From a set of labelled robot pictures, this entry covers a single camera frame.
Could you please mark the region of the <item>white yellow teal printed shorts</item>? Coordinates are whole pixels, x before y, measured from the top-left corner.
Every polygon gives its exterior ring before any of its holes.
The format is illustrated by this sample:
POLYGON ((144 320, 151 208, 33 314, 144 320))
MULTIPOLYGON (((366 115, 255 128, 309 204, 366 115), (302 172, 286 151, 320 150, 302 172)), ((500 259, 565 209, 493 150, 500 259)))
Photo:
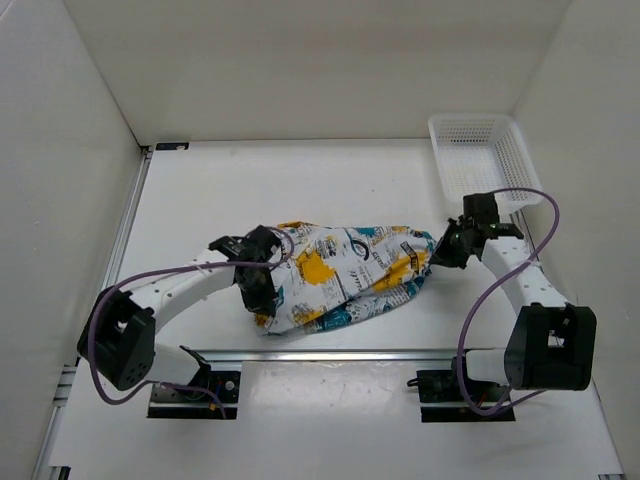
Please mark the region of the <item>white yellow teal printed shorts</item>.
POLYGON ((272 271, 275 313, 254 316, 267 335, 326 332, 403 306, 424 285, 437 244, 408 226, 277 228, 294 245, 283 246, 292 256, 272 271))

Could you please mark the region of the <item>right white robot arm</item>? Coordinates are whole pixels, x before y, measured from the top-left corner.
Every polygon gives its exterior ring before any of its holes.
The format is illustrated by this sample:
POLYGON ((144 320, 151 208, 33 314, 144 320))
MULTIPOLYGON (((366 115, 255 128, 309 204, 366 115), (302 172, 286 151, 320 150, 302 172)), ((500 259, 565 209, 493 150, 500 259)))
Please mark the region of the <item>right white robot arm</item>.
POLYGON ((460 332, 449 387, 470 400, 486 383, 514 390, 582 391, 591 381, 597 320, 585 306, 569 302, 536 265, 522 232, 500 219, 492 192, 466 195, 463 213, 448 222, 430 259, 446 268, 466 267, 476 257, 495 277, 476 300, 460 332), (471 319, 497 289, 516 315, 507 345, 467 349, 471 319))

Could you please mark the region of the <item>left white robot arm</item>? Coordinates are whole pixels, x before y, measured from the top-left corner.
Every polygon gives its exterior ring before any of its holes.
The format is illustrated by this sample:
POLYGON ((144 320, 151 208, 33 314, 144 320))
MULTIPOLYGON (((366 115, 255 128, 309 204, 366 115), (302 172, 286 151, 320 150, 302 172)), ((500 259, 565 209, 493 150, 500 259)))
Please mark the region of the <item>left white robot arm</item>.
POLYGON ((137 392, 155 383, 177 389, 186 399, 211 394, 211 368, 194 350, 157 342, 157 334, 178 315, 230 287, 237 287, 247 311, 276 312, 278 293, 273 270, 293 252, 291 237, 259 225, 244 236, 211 242, 187 265, 136 274, 97 297, 77 344, 88 361, 96 390, 101 383, 137 392))

